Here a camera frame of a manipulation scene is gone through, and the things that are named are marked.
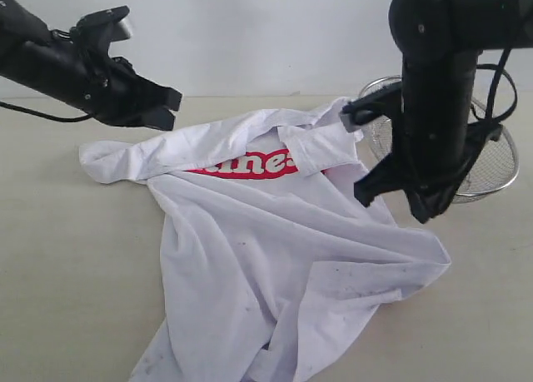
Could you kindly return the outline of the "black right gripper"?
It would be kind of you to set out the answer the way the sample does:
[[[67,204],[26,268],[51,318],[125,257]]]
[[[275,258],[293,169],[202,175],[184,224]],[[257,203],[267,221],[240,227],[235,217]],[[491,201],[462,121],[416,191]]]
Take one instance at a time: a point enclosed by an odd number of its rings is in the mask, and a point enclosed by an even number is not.
[[[354,183],[354,197],[369,207],[382,194],[404,191],[421,224],[446,212],[471,162],[471,99],[471,86],[401,87],[391,155]]]

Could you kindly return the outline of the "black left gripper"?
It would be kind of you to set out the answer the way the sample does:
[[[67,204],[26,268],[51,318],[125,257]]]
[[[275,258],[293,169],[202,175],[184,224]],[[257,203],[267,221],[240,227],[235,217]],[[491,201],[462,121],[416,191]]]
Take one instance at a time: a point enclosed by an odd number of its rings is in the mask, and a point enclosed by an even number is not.
[[[114,127],[172,131],[182,94],[138,76],[124,59],[89,54],[84,62],[66,42],[24,45],[27,85]],[[137,108],[135,96],[138,94]]]

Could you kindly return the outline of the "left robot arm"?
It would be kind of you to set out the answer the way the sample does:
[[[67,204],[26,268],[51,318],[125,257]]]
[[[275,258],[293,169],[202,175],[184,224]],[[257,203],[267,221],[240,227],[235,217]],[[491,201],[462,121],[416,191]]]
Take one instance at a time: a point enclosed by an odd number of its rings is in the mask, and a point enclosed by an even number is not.
[[[93,12],[64,32],[16,0],[1,0],[1,75],[78,109],[76,122],[170,131],[182,94],[109,54],[112,43],[131,36],[129,13],[127,6]]]

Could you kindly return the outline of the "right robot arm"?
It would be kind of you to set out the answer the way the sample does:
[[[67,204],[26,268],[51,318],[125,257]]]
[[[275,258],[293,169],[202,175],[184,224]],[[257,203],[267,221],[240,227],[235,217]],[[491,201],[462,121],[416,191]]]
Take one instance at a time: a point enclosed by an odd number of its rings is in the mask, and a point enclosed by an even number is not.
[[[388,22],[400,81],[340,115],[348,131],[391,121],[391,150],[355,183],[354,196],[369,206],[402,191],[425,223],[449,208],[486,143],[501,136],[496,91],[511,52],[532,45],[532,0],[392,0]]]

